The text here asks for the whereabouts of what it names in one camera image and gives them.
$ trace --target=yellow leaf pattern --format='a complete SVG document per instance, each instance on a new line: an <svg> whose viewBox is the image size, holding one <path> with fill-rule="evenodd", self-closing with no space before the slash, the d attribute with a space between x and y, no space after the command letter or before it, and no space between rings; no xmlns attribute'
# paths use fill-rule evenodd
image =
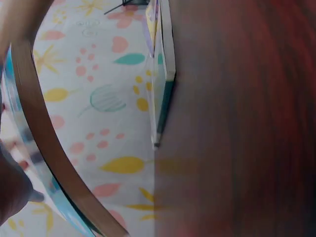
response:
<svg viewBox="0 0 316 237"><path fill-rule="evenodd" d="M53 214L48 213L47 218L46 218L46 231L49 232L53 228L53 225L54 225Z"/></svg>
<svg viewBox="0 0 316 237"><path fill-rule="evenodd" d="M151 195L146 189L139 188L145 198L147 198L151 202L155 202L154 196Z"/></svg>
<svg viewBox="0 0 316 237"><path fill-rule="evenodd" d="M45 102L60 102L65 100L70 94L77 92L77 90L67 91L64 88L54 88L44 93Z"/></svg>
<svg viewBox="0 0 316 237"><path fill-rule="evenodd" d="M11 218L8 219L8 224L9 224L9 226L11 227L11 229L13 229L14 231L17 231L17 230L18 230L17 227L16 227L15 222L14 222Z"/></svg>
<svg viewBox="0 0 316 237"><path fill-rule="evenodd" d="M138 157L120 157L106 163L100 169L119 174L133 174L144 169L144 162Z"/></svg>
<svg viewBox="0 0 316 237"><path fill-rule="evenodd" d="M23 220L19 220L19 225L24 227L24 221Z"/></svg>
<svg viewBox="0 0 316 237"><path fill-rule="evenodd" d="M151 219L156 219L156 215L146 215L146 216L143 216L140 220L141 221L146 221L146 220L151 220Z"/></svg>

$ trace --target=pink dot pattern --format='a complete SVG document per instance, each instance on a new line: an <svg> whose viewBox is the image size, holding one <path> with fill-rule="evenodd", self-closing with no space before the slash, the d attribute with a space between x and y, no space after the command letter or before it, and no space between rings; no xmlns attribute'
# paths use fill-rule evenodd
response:
<svg viewBox="0 0 316 237"><path fill-rule="evenodd" d="M91 140L92 138L94 137L94 133L93 132L90 132L90 133L88 133L87 135L86 135L86 139L87 140Z"/></svg>
<svg viewBox="0 0 316 237"><path fill-rule="evenodd" d="M75 154L75 155L78 155L80 154L84 149L84 143L83 142L76 142L76 143L73 143L69 150L72 154Z"/></svg>
<svg viewBox="0 0 316 237"><path fill-rule="evenodd" d="M87 161L95 161L97 159L95 154L89 154L86 158Z"/></svg>
<svg viewBox="0 0 316 237"><path fill-rule="evenodd" d="M106 136L106 135L108 135L110 133L110 130L108 129L108 128L104 128L104 129L102 129L101 131L100 131L100 134L102 135L102 136Z"/></svg>
<svg viewBox="0 0 316 237"><path fill-rule="evenodd" d="M109 146L109 143L107 141L101 141L98 143L97 148L104 149L104 148L107 148L108 146Z"/></svg>
<svg viewBox="0 0 316 237"><path fill-rule="evenodd" d="M96 48L96 45L93 43L93 44L91 45L91 48L92 48L92 49ZM87 53L87 51L88 51L88 50L87 50L86 48L81 48L81 49L80 49L80 54L81 54L82 56L85 56L86 53ZM89 61L94 61L94 59L95 59L95 54L94 54L94 53L89 53L88 56L87 56L87 59L88 59ZM80 57L76 57L76 62L77 62L78 64L84 63ZM94 65L92 66L92 70L95 71L95 70L98 70L98 69L99 69L99 65L98 65L98 64L94 64ZM87 69L87 66L85 66L85 65L79 65L79 66L76 67L76 75L77 75L78 77L86 76L86 75L87 75L87 72L88 72L88 69ZM92 75L87 75L86 78L87 78L87 80L88 80L89 82L93 82L93 81L94 81L94 77L93 77Z"/></svg>

